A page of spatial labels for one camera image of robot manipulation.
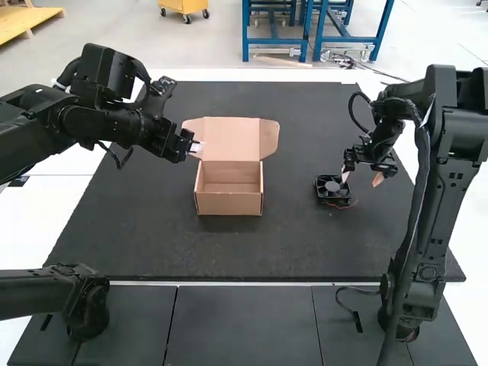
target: metal frame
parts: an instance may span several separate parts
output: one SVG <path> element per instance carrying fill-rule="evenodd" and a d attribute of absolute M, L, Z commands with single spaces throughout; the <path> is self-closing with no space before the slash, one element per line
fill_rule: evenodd
<path fill-rule="evenodd" d="M 347 0 L 346 2 L 342 2 L 342 3 L 337 3 L 337 2 L 329 3 L 329 0 L 320 0 L 319 4 L 314 3 L 313 8 L 319 9 L 320 13 L 319 13 L 319 23 L 317 25 L 315 48 L 313 51 L 313 61 L 320 61 L 320 51 L 322 49 L 322 43 L 324 42 L 367 43 L 373 45 L 374 49 L 370 54 L 369 60 L 375 61 L 378 56 L 378 53 L 380 52 L 381 42 L 383 41 L 384 32 L 387 29 L 388 19 L 390 18 L 391 9 L 393 8 L 393 3 L 394 0 L 386 0 L 383 14 L 381 15 L 380 25 L 378 26 L 375 37 L 355 37 L 349 34 L 349 32 L 347 31 L 345 26 L 349 24 L 354 0 Z M 334 11 L 337 10 L 347 12 L 344 21 L 339 19 L 337 15 L 334 14 Z M 326 21 L 326 15 L 329 17 L 336 30 L 339 32 L 340 34 L 339 36 L 335 36 L 335 37 L 323 36 L 323 27 Z"/>
<path fill-rule="evenodd" d="M 308 0 L 302 0 L 302 6 L 300 7 L 300 17 L 299 17 L 299 24 L 303 24 L 305 22 L 305 9 L 307 8 Z M 334 2 L 334 5 L 330 5 L 332 10 L 340 10 L 346 13 L 344 19 L 344 25 L 349 25 L 349 21 L 351 20 L 352 14 L 352 7 L 354 5 L 354 0 L 346 0 L 344 2 Z M 320 2 L 313 2 L 313 10 L 320 11 L 322 8 L 322 4 Z"/>
<path fill-rule="evenodd" d="M 302 38 L 280 38 L 275 22 L 275 11 L 290 13 L 290 26 L 293 27 L 295 23 L 295 14 L 297 10 L 297 0 L 269 1 L 269 0 L 242 0 L 242 61 L 249 61 L 249 46 L 252 44 L 262 45 L 298 45 L 300 46 L 299 61 L 304 63 L 307 58 L 308 38 L 310 34 L 310 26 L 312 24 L 312 7 L 307 7 L 305 12 L 305 25 L 303 26 Z M 250 24 L 252 11 L 268 12 L 269 24 L 271 28 L 270 38 L 249 38 L 247 27 Z"/>

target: concrete floor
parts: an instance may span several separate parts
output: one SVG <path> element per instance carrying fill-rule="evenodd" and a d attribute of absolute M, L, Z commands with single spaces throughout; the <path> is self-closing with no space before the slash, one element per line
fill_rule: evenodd
<path fill-rule="evenodd" d="M 397 0 L 374 67 L 417 79 L 431 63 L 462 69 L 485 65 L 488 47 L 482 37 L 486 39 L 488 33 L 488 14 L 474 2 Z M 257 59 L 241 62 L 240 0 L 210 0 L 210 19 L 196 14 L 192 25 L 183 24 L 181 15 L 170 11 L 167 18 L 160 17 L 156 0 L 34 0 L 34 4 L 62 6 L 67 17 L 36 27 L 30 40 L 0 46 L 0 95 L 34 82 L 49 84 L 87 42 L 135 56 L 148 69 L 270 67 Z M 351 34 L 375 34 L 383 6 L 384 0 L 356 1 Z M 268 26 L 262 22 L 249 32 L 267 34 Z M 278 32 L 298 36 L 301 30 L 278 27 Z M 325 33 L 335 33 L 332 25 Z M 316 63 L 314 67 L 333 65 Z"/>

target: black computer fan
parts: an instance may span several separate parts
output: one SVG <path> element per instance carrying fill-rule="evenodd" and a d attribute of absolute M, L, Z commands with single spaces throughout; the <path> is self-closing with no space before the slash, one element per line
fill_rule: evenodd
<path fill-rule="evenodd" d="M 314 186 L 320 204 L 330 204 L 337 207 L 351 205 L 351 190 L 349 184 L 343 183 L 338 175 L 321 174 L 315 176 Z"/>

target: black table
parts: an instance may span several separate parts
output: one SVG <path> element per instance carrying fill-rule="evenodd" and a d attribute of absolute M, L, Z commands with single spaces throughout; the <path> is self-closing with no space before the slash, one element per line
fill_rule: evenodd
<path fill-rule="evenodd" d="M 334 300 L 337 287 L 111 286 L 111 323 L 83 344 L 59 315 L 34 316 L 9 366 L 343 366 L 376 364 L 379 297 L 345 293 L 363 333 Z M 395 366 L 476 366 L 449 306 L 397 343 Z"/>
<path fill-rule="evenodd" d="M 347 103 L 357 85 L 297 82 L 181 82 L 167 117 L 262 117 L 281 125 L 264 161 L 262 217 L 199 217 L 197 160 L 180 165 L 136 149 L 122 171 L 105 156 L 47 264 L 84 262 L 111 279 L 191 281 L 378 281 L 406 231 L 413 184 L 405 169 L 378 188 L 359 167 L 357 203 L 319 206 L 316 174 L 338 174 L 359 141 Z M 357 118 L 373 127 L 358 103 Z M 229 136 L 239 142 L 238 136 Z M 451 252 L 448 281 L 465 277 Z"/>

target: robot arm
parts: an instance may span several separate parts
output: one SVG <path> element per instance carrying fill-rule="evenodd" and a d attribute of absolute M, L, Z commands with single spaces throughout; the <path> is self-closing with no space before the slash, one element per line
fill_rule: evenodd
<path fill-rule="evenodd" d="M 393 364 L 395 340 L 411 342 L 433 321 L 445 288 L 448 244 L 461 203 L 488 157 L 488 69 L 430 66 L 424 80 L 391 85 L 370 106 L 376 128 L 345 151 L 343 173 L 369 164 L 383 178 L 397 167 L 391 149 L 403 120 L 416 123 L 419 173 L 405 238 L 381 279 L 378 365 Z"/>
<path fill-rule="evenodd" d="M 144 88 L 134 103 L 126 103 L 136 77 Z M 176 124 L 162 113 L 175 86 L 166 77 L 151 82 L 142 63 L 130 56 L 87 44 L 54 87 L 29 85 L 0 98 L 0 184 L 75 143 L 87 149 L 101 145 L 119 169 L 133 145 L 170 162 L 184 161 L 197 144 L 194 134 L 184 129 L 177 134 Z M 129 152 L 120 161 L 102 140 Z M 108 324 L 108 289 L 108 279 L 85 265 L 0 271 L 0 320 L 61 312 L 71 338 L 85 341 Z"/>
<path fill-rule="evenodd" d="M 134 103 L 124 103 L 136 77 L 144 88 Z M 100 144 L 119 169 L 133 145 L 170 162 L 184 161 L 196 143 L 193 133 L 178 135 L 176 124 L 163 116 L 175 86 L 166 77 L 151 82 L 140 61 L 88 43 L 54 87 L 29 85 L 0 98 L 0 184 L 75 143 L 87 149 Z M 102 140 L 129 149 L 128 155 L 121 162 Z"/>

